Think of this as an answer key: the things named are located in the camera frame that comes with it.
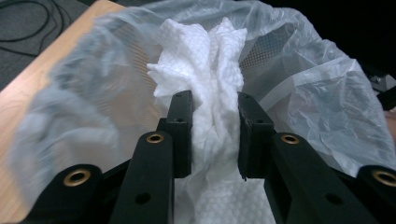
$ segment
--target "dark background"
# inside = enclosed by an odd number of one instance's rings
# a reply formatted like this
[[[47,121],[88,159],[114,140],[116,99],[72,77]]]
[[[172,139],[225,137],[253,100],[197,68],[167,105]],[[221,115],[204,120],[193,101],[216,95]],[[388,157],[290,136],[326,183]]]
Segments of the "dark background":
[[[45,11],[40,6],[21,4],[1,8],[2,3],[6,1],[0,0],[0,39],[30,34],[44,22]],[[54,8],[48,27],[40,34],[15,43],[0,41],[0,48],[38,54],[93,2],[92,0],[32,1],[40,2],[48,7],[53,3],[61,6],[64,9],[61,13],[64,18],[64,27],[61,26],[60,13]],[[154,1],[116,0],[113,2],[126,7],[138,7]],[[396,8],[391,1],[263,0],[262,2],[273,7],[292,7],[301,11],[314,24],[322,38],[330,39],[351,58],[358,59],[367,73],[396,76],[394,65],[396,63],[396,26],[394,24]],[[43,43],[42,49],[38,47],[41,42]],[[0,90],[34,58],[0,49]]]

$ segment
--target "table surface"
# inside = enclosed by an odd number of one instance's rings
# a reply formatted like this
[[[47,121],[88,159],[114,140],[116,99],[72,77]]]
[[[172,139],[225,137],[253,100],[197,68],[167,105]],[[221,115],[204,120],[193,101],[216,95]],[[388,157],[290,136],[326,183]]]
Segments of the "table surface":
[[[0,223],[21,221],[28,212],[6,161],[14,133],[30,102],[48,84],[47,74],[53,65],[91,30],[93,19],[123,8],[110,1],[96,1],[0,92]]]

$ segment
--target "screw hole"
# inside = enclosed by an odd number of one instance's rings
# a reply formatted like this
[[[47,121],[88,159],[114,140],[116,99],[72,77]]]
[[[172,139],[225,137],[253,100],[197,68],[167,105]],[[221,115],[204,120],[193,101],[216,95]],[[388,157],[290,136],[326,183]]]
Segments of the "screw hole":
[[[149,195],[149,193],[144,192],[136,195],[136,197],[134,197],[134,202],[138,204],[145,204],[148,203],[150,199],[151,196]]]
[[[396,187],[396,175],[392,173],[377,170],[373,171],[373,176],[377,181],[385,185],[388,185],[390,187]]]
[[[72,176],[70,176],[70,180],[72,180],[72,181],[79,181],[79,180],[81,180],[82,178],[84,178],[84,174],[83,173],[78,173],[78,174],[75,174],[75,175],[72,175]]]
[[[160,143],[163,140],[163,135],[161,134],[152,134],[146,139],[150,143]]]
[[[340,197],[338,197],[335,194],[331,194],[331,193],[326,194],[326,199],[327,199],[327,201],[329,201],[330,203],[333,203],[335,205],[340,205],[340,204],[344,203]]]
[[[285,134],[281,137],[282,141],[288,143],[288,144],[298,144],[300,143],[300,140],[297,137],[294,137],[293,135],[288,135]]]
[[[83,184],[91,176],[91,172],[86,169],[77,169],[64,178],[64,184],[67,187],[75,187]]]

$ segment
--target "translucent plastic bag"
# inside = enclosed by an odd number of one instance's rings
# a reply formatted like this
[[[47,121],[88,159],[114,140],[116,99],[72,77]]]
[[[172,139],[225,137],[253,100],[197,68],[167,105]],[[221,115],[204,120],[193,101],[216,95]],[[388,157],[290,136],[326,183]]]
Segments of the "translucent plastic bag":
[[[154,38],[159,26],[171,18],[209,30],[223,17],[235,29],[247,28],[239,60],[243,91],[278,132],[301,135],[350,175],[364,164],[396,168],[381,105],[360,66],[321,39],[300,12],[255,1],[163,1],[96,20],[51,71],[10,150],[28,202],[66,167],[91,163],[105,172],[130,159],[138,137],[166,115],[147,75],[147,63],[162,51]]]

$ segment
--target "textured paper towel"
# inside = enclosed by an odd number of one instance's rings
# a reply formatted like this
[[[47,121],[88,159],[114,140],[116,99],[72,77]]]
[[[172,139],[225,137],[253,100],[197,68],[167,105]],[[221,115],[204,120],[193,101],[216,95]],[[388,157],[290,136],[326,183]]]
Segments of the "textured paper towel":
[[[237,169],[237,92],[243,87],[238,59],[246,35],[227,18],[209,32],[172,20],[160,27],[163,52],[157,64],[148,64],[158,84],[157,103],[167,109],[173,94],[191,90],[195,106],[192,174],[176,181],[176,223],[273,222],[263,182],[245,182]]]

